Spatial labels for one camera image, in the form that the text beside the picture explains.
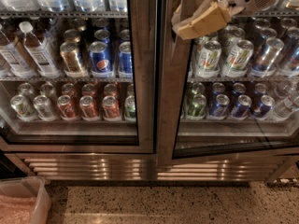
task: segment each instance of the terrazzo floor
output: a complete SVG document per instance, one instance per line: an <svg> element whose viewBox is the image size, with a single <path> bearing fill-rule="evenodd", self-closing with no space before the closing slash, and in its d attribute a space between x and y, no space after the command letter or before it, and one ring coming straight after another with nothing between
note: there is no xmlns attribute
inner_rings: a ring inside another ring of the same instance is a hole
<svg viewBox="0 0 299 224"><path fill-rule="evenodd" d="M54 181L46 190L50 224L299 223L296 185Z"/></svg>

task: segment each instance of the bottle cap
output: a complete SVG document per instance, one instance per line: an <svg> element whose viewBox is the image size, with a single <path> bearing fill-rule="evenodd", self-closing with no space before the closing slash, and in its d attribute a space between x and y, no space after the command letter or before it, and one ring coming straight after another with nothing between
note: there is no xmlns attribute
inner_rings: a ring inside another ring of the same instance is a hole
<svg viewBox="0 0 299 224"><path fill-rule="evenodd" d="M21 22L19 27L20 27L21 31L25 34L30 33L34 29L33 26L30 24L30 22L28 22L28 21Z"/></svg>

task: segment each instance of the blue can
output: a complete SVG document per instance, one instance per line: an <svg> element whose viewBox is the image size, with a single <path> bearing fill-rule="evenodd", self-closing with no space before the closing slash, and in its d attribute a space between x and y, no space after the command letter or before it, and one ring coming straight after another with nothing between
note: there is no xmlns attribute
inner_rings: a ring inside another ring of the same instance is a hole
<svg viewBox="0 0 299 224"><path fill-rule="evenodd" d="M120 44L119 48L119 58L120 58L120 70L123 73L132 74L132 53L131 53L131 42L123 42Z"/></svg>
<svg viewBox="0 0 299 224"><path fill-rule="evenodd" d="M247 95L238 96L234 103L234 107L231 111L231 117L233 118L245 118L251 106L251 99Z"/></svg>
<svg viewBox="0 0 299 224"><path fill-rule="evenodd" d="M113 71L113 62L106 43L100 41L92 42L89 50L95 72L106 73Z"/></svg>
<svg viewBox="0 0 299 224"><path fill-rule="evenodd" d="M208 110L209 116L215 118L224 118L229 104L230 99L225 94L217 95L213 106Z"/></svg>

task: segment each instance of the glass door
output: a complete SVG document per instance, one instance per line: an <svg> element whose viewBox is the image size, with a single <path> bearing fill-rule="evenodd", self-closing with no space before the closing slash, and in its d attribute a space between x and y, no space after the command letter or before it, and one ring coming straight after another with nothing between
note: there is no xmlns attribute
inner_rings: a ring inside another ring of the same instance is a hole
<svg viewBox="0 0 299 224"><path fill-rule="evenodd" d="M1 1L1 149L151 153L156 0Z"/></svg>
<svg viewBox="0 0 299 224"><path fill-rule="evenodd" d="M195 0L164 3L159 163L297 153L296 11L240 15L215 33L182 40L171 26L178 3L182 21Z"/></svg>

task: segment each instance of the soda can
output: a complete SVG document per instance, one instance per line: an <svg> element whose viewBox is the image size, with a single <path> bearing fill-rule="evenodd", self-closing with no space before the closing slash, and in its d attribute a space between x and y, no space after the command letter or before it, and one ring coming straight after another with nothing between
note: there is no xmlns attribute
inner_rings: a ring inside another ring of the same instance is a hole
<svg viewBox="0 0 299 224"><path fill-rule="evenodd" d="M233 28L228 31L225 41L222 44L222 54L228 56L231 48L240 40L245 37L245 32L241 28Z"/></svg>
<svg viewBox="0 0 299 224"><path fill-rule="evenodd" d="M135 97L128 96L124 102L124 115L126 118L135 119L136 118L136 106Z"/></svg>
<svg viewBox="0 0 299 224"><path fill-rule="evenodd" d="M38 95L34 99L34 107L42 118L52 118L56 116L56 110L50 98L45 95Z"/></svg>
<svg viewBox="0 0 299 224"><path fill-rule="evenodd" d="M131 35L129 29L123 29L119 33L119 43L121 44L122 42L126 42L126 41L131 41Z"/></svg>
<svg viewBox="0 0 299 224"><path fill-rule="evenodd" d="M281 38L285 35L288 29L297 26L297 21L290 18L283 18L280 20L276 30L278 32L278 38Z"/></svg>
<svg viewBox="0 0 299 224"><path fill-rule="evenodd" d="M76 29L69 29L64 32L64 42L77 43L81 46L81 32Z"/></svg>
<svg viewBox="0 0 299 224"><path fill-rule="evenodd" d="M196 94L193 96L188 105L187 115L189 118L201 118L206 111L206 97L203 94Z"/></svg>
<svg viewBox="0 0 299 224"><path fill-rule="evenodd" d="M54 103L57 102L57 91L55 87L47 82L40 87L40 94L50 98Z"/></svg>
<svg viewBox="0 0 299 224"><path fill-rule="evenodd" d="M85 118L97 118L100 115L95 100L89 95L80 98L79 106Z"/></svg>
<svg viewBox="0 0 299 224"><path fill-rule="evenodd" d="M269 95L263 95L258 104L251 107L251 115L254 118L266 118L275 105L274 99Z"/></svg>
<svg viewBox="0 0 299 224"><path fill-rule="evenodd" d="M64 42L60 46L60 54L69 72L85 72L81 52L77 43Z"/></svg>
<svg viewBox="0 0 299 224"><path fill-rule="evenodd" d="M224 94L225 92L225 86L222 83L216 82L212 86L212 93L209 96L209 106L212 106L216 100L217 95Z"/></svg>
<svg viewBox="0 0 299 224"><path fill-rule="evenodd" d="M21 94L33 101L37 96L37 91L32 84L26 82L22 83L18 87L18 94Z"/></svg>
<svg viewBox="0 0 299 224"><path fill-rule="evenodd" d="M64 118L75 118L78 116L78 108L74 99L69 95L62 95L57 100L57 106Z"/></svg>
<svg viewBox="0 0 299 224"><path fill-rule="evenodd" d="M231 96L231 105L235 104L235 100L240 95L244 95L246 93L246 87L242 83L235 83L232 89L232 96Z"/></svg>
<svg viewBox="0 0 299 224"><path fill-rule="evenodd" d="M104 87L104 95L105 96L113 96L117 100L119 100L120 95L118 93L118 88L115 84L106 84Z"/></svg>
<svg viewBox="0 0 299 224"><path fill-rule="evenodd" d="M218 41L205 43L196 66L200 70L215 70L221 57L221 44Z"/></svg>
<svg viewBox="0 0 299 224"><path fill-rule="evenodd" d="M113 96L106 96L103 99L102 107L106 118L115 119L121 116L119 102Z"/></svg>
<svg viewBox="0 0 299 224"><path fill-rule="evenodd" d="M252 54L253 44L248 40L241 39L232 47L224 65L229 71L243 71Z"/></svg>
<svg viewBox="0 0 299 224"><path fill-rule="evenodd" d="M263 44L261 52L252 64L252 69L256 71L267 71L269 70L279 53L283 49L283 42L278 38L267 39Z"/></svg>
<svg viewBox="0 0 299 224"><path fill-rule="evenodd" d="M113 71L112 57L106 43L100 41L92 42L89 50L95 72L106 73Z"/></svg>
<svg viewBox="0 0 299 224"><path fill-rule="evenodd" d="M198 61L201 51L208 41L217 41L218 40L218 33L211 33L208 35L200 36L194 40L193 52L195 55L195 60Z"/></svg>
<svg viewBox="0 0 299 224"><path fill-rule="evenodd" d="M127 87L127 97L129 96L135 96L134 84L130 84Z"/></svg>
<svg viewBox="0 0 299 224"><path fill-rule="evenodd" d="M10 105L21 117L30 117L35 113L30 100L21 94L12 97Z"/></svg>
<svg viewBox="0 0 299 224"><path fill-rule="evenodd" d="M251 106L251 99L247 95L240 95L234 104L230 116L237 119L245 118Z"/></svg>
<svg viewBox="0 0 299 224"><path fill-rule="evenodd" d="M127 74L133 73L131 42L122 42L119 47L120 70Z"/></svg>
<svg viewBox="0 0 299 224"><path fill-rule="evenodd" d="M211 117L223 118L225 117L226 110L230 104L230 99L225 94L216 96L215 102L209 108L208 114Z"/></svg>
<svg viewBox="0 0 299 224"><path fill-rule="evenodd" d="M91 96L95 98L98 96L95 86L91 83L87 83L82 87L82 96Z"/></svg>

